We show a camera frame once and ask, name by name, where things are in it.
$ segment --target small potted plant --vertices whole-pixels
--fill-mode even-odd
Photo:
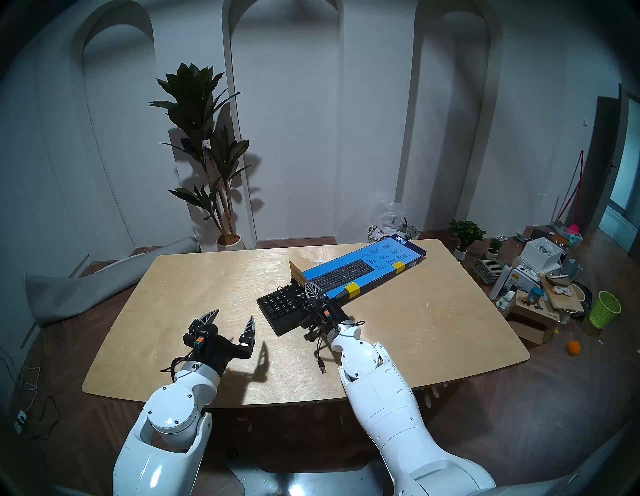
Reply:
[[[498,258],[500,248],[502,248],[502,241],[500,241],[496,237],[492,238],[492,240],[489,242],[489,249],[484,254],[484,257],[487,260],[495,260],[496,258]]]
[[[474,241],[482,241],[486,231],[483,231],[474,222],[458,221],[453,219],[451,221],[451,232],[458,237],[460,245],[456,247],[453,255],[458,260],[464,260],[467,256],[467,248],[474,244]]]
[[[249,167],[238,168],[238,159],[249,148],[249,141],[232,140],[226,127],[216,128],[215,114],[240,94],[235,93],[220,101],[225,90],[213,98],[222,75],[214,74],[212,67],[199,69],[194,64],[189,67],[180,64],[177,74],[167,74],[166,81],[157,80],[176,102],[159,100],[149,106],[166,109],[171,122],[187,135],[180,141],[182,148],[171,143],[162,144],[198,161],[207,178],[208,190],[202,184],[200,188],[193,186],[193,191],[176,188],[170,193],[207,213],[204,220],[212,220],[220,232],[216,243],[218,250],[228,252],[244,250],[242,237],[236,232],[233,222],[231,180]]]

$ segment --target yellow tape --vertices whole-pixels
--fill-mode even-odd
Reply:
[[[360,294],[360,286],[354,282],[347,284],[344,288],[349,291],[349,299],[355,298]]]
[[[396,274],[400,274],[404,270],[404,264],[402,262],[396,262],[393,265],[396,268]]]

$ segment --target cup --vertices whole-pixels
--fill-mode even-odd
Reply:
[[[569,259],[569,263],[567,263],[564,268],[564,273],[567,274],[572,281],[578,279],[583,272],[580,262],[575,259]]]

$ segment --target orange ball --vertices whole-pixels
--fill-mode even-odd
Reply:
[[[569,341],[566,344],[566,352],[571,356],[578,356],[582,351],[582,346],[577,341]]]

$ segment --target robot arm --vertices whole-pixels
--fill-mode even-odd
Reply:
[[[333,300],[318,298],[312,304],[315,312],[303,326],[313,332],[318,325],[332,351],[342,354],[340,380],[358,422],[380,450],[395,494],[466,496],[495,487],[485,469],[435,443],[387,350],[362,340],[361,328]]]
[[[113,470],[114,496],[191,494],[212,428],[202,409],[216,397],[220,378],[233,358],[250,358],[255,345],[255,321],[249,319],[239,344],[218,335],[213,320],[218,310],[193,321],[183,336],[193,348],[175,381],[154,392],[131,429]],[[151,444],[153,432],[175,450]]]

